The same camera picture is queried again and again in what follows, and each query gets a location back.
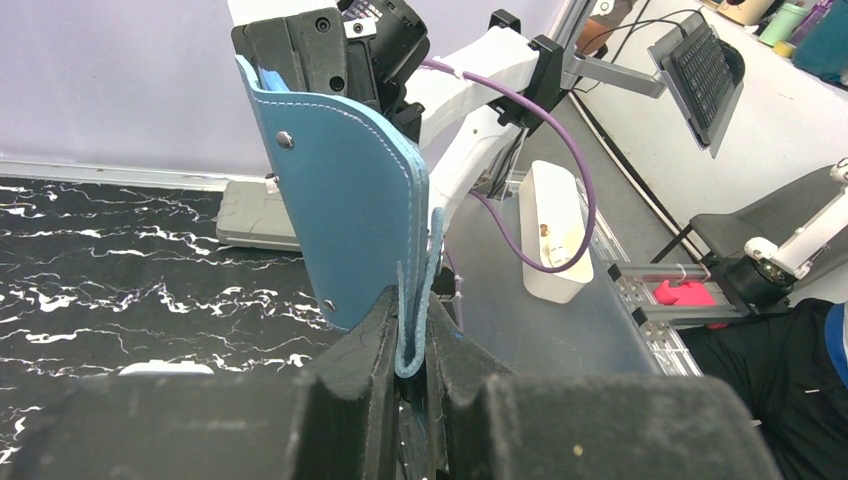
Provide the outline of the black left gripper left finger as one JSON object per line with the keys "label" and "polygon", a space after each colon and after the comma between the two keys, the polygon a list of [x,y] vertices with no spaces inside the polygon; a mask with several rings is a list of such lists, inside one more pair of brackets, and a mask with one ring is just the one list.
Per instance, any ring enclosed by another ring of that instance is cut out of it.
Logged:
{"label": "black left gripper left finger", "polygon": [[70,384],[26,436],[17,479],[391,479],[399,298],[301,368]]}

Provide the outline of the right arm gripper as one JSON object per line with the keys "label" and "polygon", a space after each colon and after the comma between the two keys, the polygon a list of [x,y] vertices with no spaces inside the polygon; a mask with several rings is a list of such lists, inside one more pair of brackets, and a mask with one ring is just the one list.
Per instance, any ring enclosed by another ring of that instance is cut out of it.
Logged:
{"label": "right arm gripper", "polygon": [[406,83],[430,49],[405,1],[233,1],[231,40],[261,89],[355,100],[403,133],[420,131],[423,106]]}

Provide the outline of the aluminium frame rail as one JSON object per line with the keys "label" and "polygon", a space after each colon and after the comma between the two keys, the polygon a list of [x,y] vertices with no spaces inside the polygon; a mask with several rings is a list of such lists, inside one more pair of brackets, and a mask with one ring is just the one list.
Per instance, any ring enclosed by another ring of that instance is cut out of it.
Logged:
{"label": "aluminium frame rail", "polygon": [[748,257],[698,264],[619,261],[607,273],[662,371],[688,377],[702,371],[681,331],[781,315],[796,282],[780,268]]}

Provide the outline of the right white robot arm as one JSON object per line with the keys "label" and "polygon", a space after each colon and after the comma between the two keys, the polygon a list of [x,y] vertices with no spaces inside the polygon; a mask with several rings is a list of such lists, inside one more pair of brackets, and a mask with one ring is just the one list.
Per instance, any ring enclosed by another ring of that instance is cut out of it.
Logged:
{"label": "right white robot arm", "polygon": [[775,479],[718,382],[519,376],[431,291],[463,196],[542,56],[493,25],[445,59],[399,1],[232,1],[236,60],[313,289],[337,326],[396,306],[394,368],[438,479]]}

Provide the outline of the blue leather card holder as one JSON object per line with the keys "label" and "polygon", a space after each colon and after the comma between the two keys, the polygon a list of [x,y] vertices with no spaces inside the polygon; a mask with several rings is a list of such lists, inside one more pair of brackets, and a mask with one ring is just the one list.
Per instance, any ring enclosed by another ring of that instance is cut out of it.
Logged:
{"label": "blue leather card holder", "polygon": [[357,101],[269,86],[244,57],[236,65],[325,318],[351,329],[396,288],[395,370],[416,375],[444,236],[418,148]]}

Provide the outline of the grey flat case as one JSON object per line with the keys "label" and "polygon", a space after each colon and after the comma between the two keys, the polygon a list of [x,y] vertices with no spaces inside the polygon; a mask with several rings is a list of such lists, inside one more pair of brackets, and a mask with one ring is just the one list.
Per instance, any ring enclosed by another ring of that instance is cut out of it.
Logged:
{"label": "grey flat case", "polygon": [[230,181],[223,191],[215,232],[224,245],[301,251],[278,185],[272,179]]}

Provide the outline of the white plastic tray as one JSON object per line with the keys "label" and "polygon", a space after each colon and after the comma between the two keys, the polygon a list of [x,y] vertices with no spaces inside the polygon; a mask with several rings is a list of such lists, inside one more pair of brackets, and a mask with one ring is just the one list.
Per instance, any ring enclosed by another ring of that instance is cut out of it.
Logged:
{"label": "white plastic tray", "polygon": [[[556,164],[537,160],[522,180],[518,197],[522,252],[546,268],[559,268],[572,260],[585,234],[573,174]],[[589,253],[559,273],[545,273],[522,265],[525,289],[537,298],[557,304],[573,300],[593,278]]]}

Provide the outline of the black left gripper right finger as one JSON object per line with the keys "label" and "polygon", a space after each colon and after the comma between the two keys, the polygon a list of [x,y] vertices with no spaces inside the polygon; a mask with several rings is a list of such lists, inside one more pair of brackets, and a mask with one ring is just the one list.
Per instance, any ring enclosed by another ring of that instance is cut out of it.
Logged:
{"label": "black left gripper right finger", "polygon": [[668,376],[607,299],[499,295],[426,322],[433,479],[776,479],[724,383]]}

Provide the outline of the black keyboard on mount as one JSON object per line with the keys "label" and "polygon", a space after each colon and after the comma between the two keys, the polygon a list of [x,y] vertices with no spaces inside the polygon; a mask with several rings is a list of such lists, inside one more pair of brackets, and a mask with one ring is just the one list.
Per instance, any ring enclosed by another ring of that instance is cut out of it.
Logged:
{"label": "black keyboard on mount", "polygon": [[745,61],[699,10],[661,18],[674,28],[648,48],[696,144],[716,157],[743,91]]}

